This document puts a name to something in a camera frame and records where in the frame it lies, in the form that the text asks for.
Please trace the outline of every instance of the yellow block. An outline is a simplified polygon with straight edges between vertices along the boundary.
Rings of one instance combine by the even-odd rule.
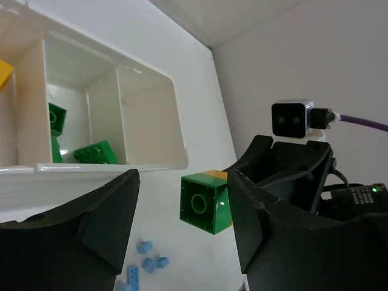
[[[211,170],[211,171],[202,172],[202,174],[205,174],[208,176],[213,176],[213,177],[224,179],[224,180],[228,180],[228,173],[227,172]]]
[[[0,59],[0,91],[11,76],[12,72],[13,67]]]

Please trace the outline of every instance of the plastic container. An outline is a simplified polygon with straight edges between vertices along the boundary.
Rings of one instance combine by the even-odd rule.
[[[15,68],[0,92],[0,172],[187,167],[165,74],[23,5],[0,5],[0,59]],[[63,164],[52,160],[49,102],[67,111],[58,137]],[[77,163],[75,150],[103,140],[119,165]]]

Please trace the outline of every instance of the small blue brick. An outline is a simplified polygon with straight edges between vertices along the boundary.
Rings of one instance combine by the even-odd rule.
[[[146,258],[141,264],[141,267],[148,273],[153,274],[156,269],[156,262],[154,259]]]
[[[167,257],[164,258],[158,258],[156,260],[156,267],[160,269],[164,269],[167,267],[167,265],[170,264],[170,259]]]
[[[129,266],[127,268],[127,282],[131,286],[131,291],[139,291],[139,268],[138,266]]]
[[[120,286],[117,288],[117,291],[133,291],[132,287],[128,284],[120,284]]]
[[[139,243],[136,249],[138,250],[138,253],[148,253],[150,250],[152,250],[153,245],[150,241],[143,241],[142,243]]]

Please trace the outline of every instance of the green lego brick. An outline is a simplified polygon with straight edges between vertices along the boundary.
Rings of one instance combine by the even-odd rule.
[[[74,151],[74,157],[82,164],[113,164],[118,161],[107,141],[84,147]]]
[[[51,136],[51,149],[53,155],[53,162],[63,162],[61,152],[59,150],[59,143],[55,136]]]
[[[183,176],[179,218],[214,235],[231,226],[227,180],[202,173]]]
[[[65,124],[66,109],[49,103],[48,111],[50,115],[51,134],[53,136],[60,136],[63,132],[63,126]]]

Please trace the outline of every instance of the gray wall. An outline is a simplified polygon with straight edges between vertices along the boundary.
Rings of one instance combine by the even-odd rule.
[[[318,107],[388,124],[388,1],[308,0],[216,47],[236,154],[270,135],[270,107]],[[339,123],[327,131],[351,182],[388,182],[388,134]]]

